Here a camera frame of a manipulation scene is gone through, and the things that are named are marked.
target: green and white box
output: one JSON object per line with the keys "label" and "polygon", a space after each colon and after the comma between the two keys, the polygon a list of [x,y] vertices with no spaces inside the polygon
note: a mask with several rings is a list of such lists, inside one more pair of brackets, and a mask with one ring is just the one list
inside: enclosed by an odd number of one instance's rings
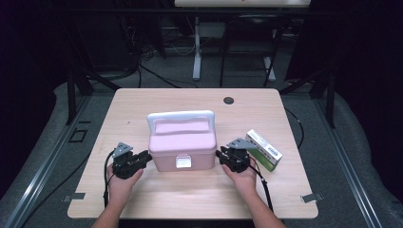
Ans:
{"label": "green and white box", "polygon": [[247,149],[267,170],[272,172],[278,166],[282,155],[273,147],[272,144],[267,142],[258,132],[254,129],[246,133],[245,140],[254,144],[257,148]]}

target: dark background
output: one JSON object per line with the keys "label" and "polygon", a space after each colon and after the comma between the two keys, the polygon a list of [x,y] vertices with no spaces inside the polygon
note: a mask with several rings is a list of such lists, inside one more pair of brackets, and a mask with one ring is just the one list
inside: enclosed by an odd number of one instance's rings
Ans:
{"label": "dark background", "polygon": [[[110,4],[106,0],[98,2]],[[2,1],[0,4],[0,193],[3,197],[48,121],[55,104],[52,90],[66,81],[73,66],[82,62],[78,61],[80,58],[60,21],[44,10],[48,2]],[[373,165],[385,186],[403,201],[400,178],[403,176],[400,167],[403,164],[402,1],[360,1],[351,6],[348,1],[313,0],[310,10],[352,11],[355,16],[348,23],[306,20],[287,79],[308,77],[328,66],[332,53],[340,50],[340,41],[346,44],[341,46],[341,57],[334,70],[336,92],[347,101],[363,126],[372,149]],[[115,44],[119,58],[112,61],[108,53],[97,50],[94,54],[96,50],[86,46],[89,61],[95,65],[129,66],[124,39],[117,34],[119,28],[111,20],[116,18],[109,18],[96,30],[99,35],[89,33],[88,36],[93,35],[106,46]]]}

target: small box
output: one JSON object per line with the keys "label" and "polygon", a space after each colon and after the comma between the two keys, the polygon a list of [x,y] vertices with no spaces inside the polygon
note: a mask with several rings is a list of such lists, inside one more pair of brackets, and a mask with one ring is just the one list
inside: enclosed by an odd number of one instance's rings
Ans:
{"label": "small box", "polygon": [[282,155],[276,150],[276,148],[263,139],[263,137],[254,129],[246,133],[245,140],[258,147],[256,149],[248,149],[248,152],[251,153],[267,170],[270,172],[275,170],[282,158]]}
{"label": "small box", "polygon": [[212,111],[152,113],[148,151],[160,172],[214,167],[217,140]]}

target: forearm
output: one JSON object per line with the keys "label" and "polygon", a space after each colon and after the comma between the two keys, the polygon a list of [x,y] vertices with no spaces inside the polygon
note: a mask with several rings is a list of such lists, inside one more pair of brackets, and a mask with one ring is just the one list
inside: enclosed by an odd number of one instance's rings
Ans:
{"label": "forearm", "polygon": [[91,226],[92,228],[103,228],[103,227],[113,227],[117,228],[119,224],[119,218],[124,207],[109,204],[104,212],[97,218],[95,223]]}
{"label": "forearm", "polygon": [[249,208],[256,228],[285,227],[256,191],[244,194],[242,197]]}

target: human hand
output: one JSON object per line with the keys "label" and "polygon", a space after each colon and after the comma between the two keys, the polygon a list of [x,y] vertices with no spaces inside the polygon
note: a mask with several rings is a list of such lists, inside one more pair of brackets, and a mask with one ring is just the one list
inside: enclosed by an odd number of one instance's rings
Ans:
{"label": "human hand", "polygon": [[139,169],[133,176],[123,180],[113,175],[113,167],[107,167],[109,181],[109,204],[123,210],[131,195],[131,189],[143,174],[143,169]]}
{"label": "human hand", "polygon": [[[256,167],[255,160],[251,158],[251,166]],[[224,173],[234,182],[240,195],[244,198],[250,194],[257,194],[256,191],[256,173],[253,169],[248,167],[241,173],[232,172],[226,165],[222,165]]]}

